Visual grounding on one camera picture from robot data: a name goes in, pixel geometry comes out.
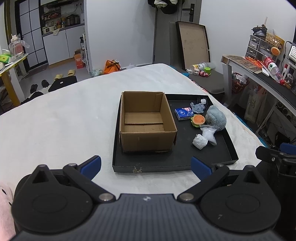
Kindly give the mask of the white paper ball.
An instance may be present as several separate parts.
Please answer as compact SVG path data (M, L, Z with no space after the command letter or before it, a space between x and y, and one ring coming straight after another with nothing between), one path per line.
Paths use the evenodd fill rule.
M199 150L202 150L208 144L208 140L203 137L201 134L196 134L196 137L193 139L192 144Z

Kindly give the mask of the clear bag of white beads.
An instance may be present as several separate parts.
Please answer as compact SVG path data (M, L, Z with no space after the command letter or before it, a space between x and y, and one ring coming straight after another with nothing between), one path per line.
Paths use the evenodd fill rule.
M215 132L217 132L216 126L210 126L210 125L201 125L200 129L202 131L202 136L210 142L213 146L217 145L217 141L214 137Z

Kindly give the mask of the burger plush toy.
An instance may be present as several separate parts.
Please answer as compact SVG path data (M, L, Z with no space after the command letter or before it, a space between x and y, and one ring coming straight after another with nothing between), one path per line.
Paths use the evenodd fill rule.
M199 128L205 122L206 120L201 114L195 114L193 117L191 117L191 124L196 128Z

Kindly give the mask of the grey fluffy plush toy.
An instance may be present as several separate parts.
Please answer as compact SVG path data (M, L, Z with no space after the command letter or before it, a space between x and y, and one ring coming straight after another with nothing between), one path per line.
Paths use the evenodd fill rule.
M225 114L214 105L211 105L208 108L205 115L205 120L208 125L215 126L220 131L224 130L227 124L227 118Z

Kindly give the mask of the blue tissue pack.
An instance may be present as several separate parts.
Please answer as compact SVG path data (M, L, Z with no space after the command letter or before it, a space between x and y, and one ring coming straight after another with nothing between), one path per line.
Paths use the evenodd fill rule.
M179 121L189 120L194 116L194 112L191 108L176 108L175 114Z

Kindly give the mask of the grey crochet coaster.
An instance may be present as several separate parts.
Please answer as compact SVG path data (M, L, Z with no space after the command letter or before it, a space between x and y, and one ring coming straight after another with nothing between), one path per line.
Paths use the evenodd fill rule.
M202 114L205 111L205 104L197 103L194 104L193 102L190 103L191 109L195 114Z

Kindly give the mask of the brown cardboard box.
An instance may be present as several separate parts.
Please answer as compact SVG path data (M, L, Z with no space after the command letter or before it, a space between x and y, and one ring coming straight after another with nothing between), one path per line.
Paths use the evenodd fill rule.
M177 127L164 92L124 91L119 134L124 152L166 152L176 144Z

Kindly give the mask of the black laptop bag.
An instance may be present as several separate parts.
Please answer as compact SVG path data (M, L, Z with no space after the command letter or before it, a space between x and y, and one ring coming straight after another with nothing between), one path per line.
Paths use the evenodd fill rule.
M52 92L52 91L61 89L63 87L67 87L67 86L72 85L74 83L77 83L76 76L68 76L68 77L57 79L50 86L50 88L48 89L48 92Z

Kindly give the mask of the yellow slipper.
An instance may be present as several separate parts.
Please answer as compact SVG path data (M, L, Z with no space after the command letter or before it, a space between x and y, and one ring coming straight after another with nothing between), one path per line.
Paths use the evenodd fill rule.
M74 76L75 75L75 69L71 69L68 71L68 76Z
M54 80L61 79L63 77L63 74L57 74L54 78Z

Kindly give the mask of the green small container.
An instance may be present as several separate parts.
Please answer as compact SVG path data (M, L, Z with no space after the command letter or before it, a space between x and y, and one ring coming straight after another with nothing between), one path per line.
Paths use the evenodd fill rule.
M205 67L204 72L207 73L208 75L211 75L211 68L210 67Z

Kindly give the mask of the orange bag on floor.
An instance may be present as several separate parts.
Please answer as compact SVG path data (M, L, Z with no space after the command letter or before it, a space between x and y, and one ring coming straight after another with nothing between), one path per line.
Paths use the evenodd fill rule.
M121 70L121 66L116 60L107 60L105 63L105 68L103 74L109 74L113 72L118 72Z

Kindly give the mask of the orange cardboard box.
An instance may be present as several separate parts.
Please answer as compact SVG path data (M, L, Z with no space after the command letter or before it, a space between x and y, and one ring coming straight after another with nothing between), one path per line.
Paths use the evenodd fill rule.
M74 60L77 69L81 69L85 67L85 63L83 62L83 55L81 53L81 49L78 49L74 52Z

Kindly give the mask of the drawer organizer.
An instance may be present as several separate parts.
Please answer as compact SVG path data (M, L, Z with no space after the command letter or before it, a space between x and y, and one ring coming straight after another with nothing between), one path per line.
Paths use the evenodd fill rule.
M259 37L250 35L245 56L255 60L262 60L263 55L273 58L271 45Z

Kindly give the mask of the white kitchen cabinet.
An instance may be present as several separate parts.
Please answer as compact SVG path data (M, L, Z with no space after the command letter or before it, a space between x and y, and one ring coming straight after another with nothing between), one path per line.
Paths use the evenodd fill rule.
M48 64L73 58L74 52L81 48L80 38L84 32L85 25L78 25L60 30L57 35L51 33L43 36Z

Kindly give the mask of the large framed cork board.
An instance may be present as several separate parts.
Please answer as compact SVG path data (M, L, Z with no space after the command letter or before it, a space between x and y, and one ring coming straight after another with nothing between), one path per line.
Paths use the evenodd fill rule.
M194 64L211 61L205 25L177 21L176 29L184 70Z

